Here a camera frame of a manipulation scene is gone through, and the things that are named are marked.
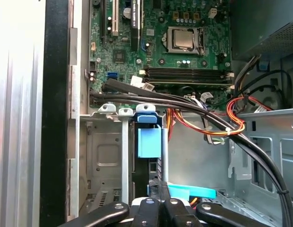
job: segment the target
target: cable tie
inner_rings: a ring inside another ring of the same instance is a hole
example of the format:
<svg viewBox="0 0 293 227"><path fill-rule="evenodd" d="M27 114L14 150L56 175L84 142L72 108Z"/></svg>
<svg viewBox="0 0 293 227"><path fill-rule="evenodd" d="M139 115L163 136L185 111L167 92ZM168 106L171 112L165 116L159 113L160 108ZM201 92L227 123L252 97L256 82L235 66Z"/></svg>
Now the cable tie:
<svg viewBox="0 0 293 227"><path fill-rule="evenodd" d="M285 195L285 194L288 194L289 191L288 190L286 190L286 191L277 191L277 193L280 194L280 195Z"/></svg>
<svg viewBox="0 0 293 227"><path fill-rule="evenodd" d="M227 131L228 136L231 134L231 129L229 127L226 127L225 131Z"/></svg>
<svg viewBox="0 0 293 227"><path fill-rule="evenodd" d="M224 145L225 144L225 139L223 137L221 137L222 141L221 144Z"/></svg>

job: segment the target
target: expansion slot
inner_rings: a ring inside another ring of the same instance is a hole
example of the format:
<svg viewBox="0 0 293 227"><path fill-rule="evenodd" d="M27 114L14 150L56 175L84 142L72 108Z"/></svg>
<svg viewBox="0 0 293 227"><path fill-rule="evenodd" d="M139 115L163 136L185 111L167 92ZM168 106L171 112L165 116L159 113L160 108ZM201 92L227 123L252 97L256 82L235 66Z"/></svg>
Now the expansion slot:
<svg viewBox="0 0 293 227"><path fill-rule="evenodd" d="M152 84L232 85L230 74L220 70L147 68L145 79Z"/></svg>
<svg viewBox="0 0 293 227"><path fill-rule="evenodd" d="M105 43L105 24L107 19L107 0L101 1L101 19L100 19L100 37L103 43Z"/></svg>
<svg viewBox="0 0 293 227"><path fill-rule="evenodd" d="M113 36L119 35L119 0L113 0Z"/></svg>

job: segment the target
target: chip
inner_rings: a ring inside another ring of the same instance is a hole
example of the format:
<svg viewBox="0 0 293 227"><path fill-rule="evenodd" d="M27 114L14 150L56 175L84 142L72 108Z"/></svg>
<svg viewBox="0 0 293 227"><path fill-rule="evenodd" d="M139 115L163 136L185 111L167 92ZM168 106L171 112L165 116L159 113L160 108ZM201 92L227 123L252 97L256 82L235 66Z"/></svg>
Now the chip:
<svg viewBox="0 0 293 227"><path fill-rule="evenodd" d="M187 13L187 12L183 13L183 18L184 19L189 19L189 13Z"/></svg>
<svg viewBox="0 0 293 227"><path fill-rule="evenodd" d="M200 20L200 14L194 13L194 20Z"/></svg>
<svg viewBox="0 0 293 227"><path fill-rule="evenodd" d="M125 50L113 50L113 62L114 63L125 63Z"/></svg>

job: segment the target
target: motherboard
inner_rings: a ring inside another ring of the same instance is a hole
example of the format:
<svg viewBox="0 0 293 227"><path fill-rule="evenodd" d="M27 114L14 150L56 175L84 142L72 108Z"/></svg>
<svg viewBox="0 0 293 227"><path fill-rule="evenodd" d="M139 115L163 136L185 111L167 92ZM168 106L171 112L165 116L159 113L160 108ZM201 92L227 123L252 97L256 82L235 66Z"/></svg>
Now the motherboard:
<svg viewBox="0 0 293 227"><path fill-rule="evenodd" d="M89 46L96 92L114 93L103 84L116 79L179 96L210 92L215 104L231 90L229 0L92 0Z"/></svg>

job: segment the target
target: white label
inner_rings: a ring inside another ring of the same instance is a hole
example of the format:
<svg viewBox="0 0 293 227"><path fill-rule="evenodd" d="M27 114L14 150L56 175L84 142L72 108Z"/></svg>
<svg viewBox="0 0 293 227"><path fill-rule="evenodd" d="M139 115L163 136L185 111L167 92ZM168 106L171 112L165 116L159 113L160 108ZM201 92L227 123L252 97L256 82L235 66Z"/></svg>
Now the white label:
<svg viewBox="0 0 293 227"><path fill-rule="evenodd" d="M200 100L205 103L208 98L213 98L213 95L210 92L204 92L201 94Z"/></svg>
<svg viewBox="0 0 293 227"><path fill-rule="evenodd" d="M155 36L155 30L154 29L146 29L146 35Z"/></svg>
<svg viewBox="0 0 293 227"><path fill-rule="evenodd" d="M142 78L138 76L132 76L131 85L135 87L140 87L142 83Z"/></svg>
<svg viewBox="0 0 293 227"><path fill-rule="evenodd" d="M267 109L265 109L264 107L262 106L258 106L258 108L254 111L254 113L260 113L260 112L266 112Z"/></svg>
<svg viewBox="0 0 293 227"><path fill-rule="evenodd" d="M149 84L149 83L145 83L142 87L142 89L148 90L148 91L152 91L154 88L155 88L155 86L152 84Z"/></svg>

